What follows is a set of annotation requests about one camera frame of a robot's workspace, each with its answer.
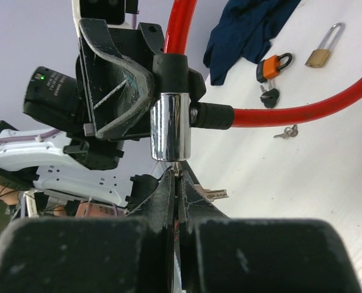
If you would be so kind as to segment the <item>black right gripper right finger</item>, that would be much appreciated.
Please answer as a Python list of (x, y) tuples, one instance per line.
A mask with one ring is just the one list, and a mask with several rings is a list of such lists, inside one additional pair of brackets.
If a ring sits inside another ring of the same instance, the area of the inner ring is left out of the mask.
[(337, 231), (318, 219), (231, 219), (182, 171), (178, 183), (186, 292), (361, 292)]

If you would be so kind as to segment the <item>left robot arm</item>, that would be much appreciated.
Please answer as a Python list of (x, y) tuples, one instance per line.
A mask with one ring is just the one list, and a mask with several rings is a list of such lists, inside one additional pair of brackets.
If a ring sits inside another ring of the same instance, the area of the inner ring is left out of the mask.
[(9, 190), (32, 203), (38, 192), (50, 205), (93, 200), (124, 207), (112, 172), (125, 140), (149, 138), (153, 159), (190, 156), (190, 104), (205, 93), (201, 74), (188, 67), (185, 37), (193, 1), (175, 1), (169, 31), (156, 24), (132, 28), (126, 14), (136, 1), (74, 1), (79, 42), (76, 75), (35, 69), (23, 111), (46, 125), (19, 131), (0, 121), (0, 200)]

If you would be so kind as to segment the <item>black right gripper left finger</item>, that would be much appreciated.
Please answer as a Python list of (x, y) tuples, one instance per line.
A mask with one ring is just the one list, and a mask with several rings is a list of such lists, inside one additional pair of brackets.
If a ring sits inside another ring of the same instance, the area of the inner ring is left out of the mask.
[(126, 217), (17, 219), (0, 235), (0, 292), (172, 292), (175, 174)]

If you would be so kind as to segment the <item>silver key set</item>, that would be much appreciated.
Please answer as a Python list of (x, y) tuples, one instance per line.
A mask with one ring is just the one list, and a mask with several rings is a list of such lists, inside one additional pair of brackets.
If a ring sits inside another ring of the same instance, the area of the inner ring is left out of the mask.
[(211, 190), (203, 188), (186, 161), (175, 162), (174, 171), (179, 181), (175, 188), (174, 291), (185, 292), (181, 276), (180, 243), (187, 240), (187, 221), (189, 220), (186, 212), (187, 207), (192, 205), (198, 206), (197, 211), (192, 214), (193, 217), (223, 217), (224, 214), (212, 202), (228, 198), (228, 194), (225, 189)]

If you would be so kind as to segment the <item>red cable lock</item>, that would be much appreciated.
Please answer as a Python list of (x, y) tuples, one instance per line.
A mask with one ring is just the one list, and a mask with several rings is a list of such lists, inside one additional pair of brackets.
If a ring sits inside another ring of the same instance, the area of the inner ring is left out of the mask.
[(287, 109), (234, 109), (223, 104), (190, 103), (186, 43), (196, 1), (174, 1), (164, 50), (153, 59), (157, 101), (150, 109), (151, 155), (164, 162), (186, 161), (191, 129), (227, 130), (306, 123), (333, 115), (362, 99), (362, 78), (344, 91), (306, 106)]

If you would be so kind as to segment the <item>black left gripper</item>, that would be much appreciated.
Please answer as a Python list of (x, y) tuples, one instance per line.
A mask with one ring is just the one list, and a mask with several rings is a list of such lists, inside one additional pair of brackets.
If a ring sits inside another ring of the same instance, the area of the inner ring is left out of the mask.
[[(157, 101), (153, 59), (162, 52), (160, 26), (140, 23), (138, 1), (76, 1), (76, 78), (87, 108), (85, 136), (103, 141), (150, 135)], [(188, 68), (190, 103), (206, 94), (203, 75)]]

